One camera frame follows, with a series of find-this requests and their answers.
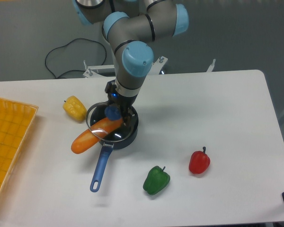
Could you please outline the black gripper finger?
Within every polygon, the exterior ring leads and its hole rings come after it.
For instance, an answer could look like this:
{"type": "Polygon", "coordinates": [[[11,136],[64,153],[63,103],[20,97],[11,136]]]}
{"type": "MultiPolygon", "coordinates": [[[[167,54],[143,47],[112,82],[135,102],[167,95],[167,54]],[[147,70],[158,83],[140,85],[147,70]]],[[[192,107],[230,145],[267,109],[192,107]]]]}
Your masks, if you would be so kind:
{"type": "Polygon", "coordinates": [[[125,127],[133,127],[135,124],[135,113],[133,110],[128,110],[123,115],[124,126],[125,127]]]}

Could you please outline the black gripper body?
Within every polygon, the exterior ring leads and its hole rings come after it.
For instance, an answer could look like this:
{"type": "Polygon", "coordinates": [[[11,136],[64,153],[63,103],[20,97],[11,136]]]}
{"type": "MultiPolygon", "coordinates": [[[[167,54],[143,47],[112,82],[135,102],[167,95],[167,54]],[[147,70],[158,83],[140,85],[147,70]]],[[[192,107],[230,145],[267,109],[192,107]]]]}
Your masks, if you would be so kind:
{"type": "Polygon", "coordinates": [[[114,80],[107,82],[105,87],[107,94],[107,106],[105,108],[105,116],[108,119],[129,119],[133,114],[132,105],[137,95],[126,97],[117,91],[117,84],[114,80]]]}

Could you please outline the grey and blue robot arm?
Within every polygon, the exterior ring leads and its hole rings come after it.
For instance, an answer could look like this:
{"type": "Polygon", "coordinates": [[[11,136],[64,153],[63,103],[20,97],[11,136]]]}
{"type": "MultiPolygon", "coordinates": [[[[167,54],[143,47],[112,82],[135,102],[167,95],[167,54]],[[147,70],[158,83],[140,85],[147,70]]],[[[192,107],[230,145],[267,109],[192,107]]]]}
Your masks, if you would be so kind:
{"type": "Polygon", "coordinates": [[[150,72],[154,54],[148,43],[184,33],[189,15],[182,4],[171,0],[145,0],[146,13],[137,0],[75,0],[74,8],[83,24],[102,23],[109,43],[116,78],[107,83],[108,105],[118,108],[126,126],[136,122],[132,105],[150,72]]]}

